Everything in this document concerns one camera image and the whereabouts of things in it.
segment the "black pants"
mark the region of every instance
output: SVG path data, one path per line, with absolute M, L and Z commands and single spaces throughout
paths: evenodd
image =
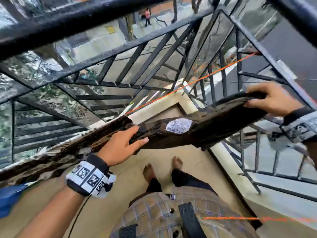
M 151 25 L 149 18 L 146 18 L 146 19 L 145 19 L 145 26 L 147 26 L 147 24 Z
M 191 186 L 191 187 L 203 188 L 203 189 L 210 190 L 211 192 L 214 192 L 216 195 L 218 195 L 211 188 L 211 186 L 208 183 L 203 182 L 203 181 L 195 178 L 194 176 L 187 174 L 183 171 L 180 171 L 178 169 L 173 169 L 172 181 L 176 187 Z M 159 181 L 156 178 L 151 179 L 150 184 L 149 184 L 148 188 L 146 189 L 146 192 L 139 195 L 134 200 L 132 200 L 129 204 L 129 207 L 138 199 L 140 199 L 140 198 L 142 198 L 150 193 L 153 193 L 153 192 L 163 192 L 161 184 L 159 183 Z

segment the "sticker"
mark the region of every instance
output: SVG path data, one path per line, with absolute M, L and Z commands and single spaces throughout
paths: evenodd
M 166 125 L 166 130 L 176 134 L 183 134 L 189 130 L 192 122 L 192 120 L 185 118 L 175 119 Z

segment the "pink top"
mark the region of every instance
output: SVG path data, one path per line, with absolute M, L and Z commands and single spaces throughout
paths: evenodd
M 145 17 L 146 17 L 146 18 L 150 18 L 150 16 L 151 16 L 151 15 L 150 15 L 150 12 L 149 12 L 149 11 L 146 11 L 146 12 L 145 12 Z

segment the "hand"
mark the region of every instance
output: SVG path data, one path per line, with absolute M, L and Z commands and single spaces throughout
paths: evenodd
M 294 99 L 284 88 L 273 82 L 252 85 L 247 88 L 247 93 L 263 92 L 267 96 L 265 99 L 249 100 L 244 107 L 260 108 L 269 114 L 285 117 L 296 109 L 303 108 L 303 105 Z
M 144 138 L 129 145 L 130 139 L 138 129 L 139 126 L 135 125 L 125 131 L 116 132 L 98 152 L 98 157 L 103 159 L 108 166 L 114 166 L 126 161 L 135 151 L 149 141 L 149 138 Z

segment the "woman in pink shirt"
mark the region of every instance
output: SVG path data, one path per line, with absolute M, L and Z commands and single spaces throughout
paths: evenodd
M 145 26 L 147 26 L 148 23 L 149 25 L 151 25 L 150 17 L 151 17 L 151 13 L 150 13 L 150 10 L 147 8 L 145 11 Z

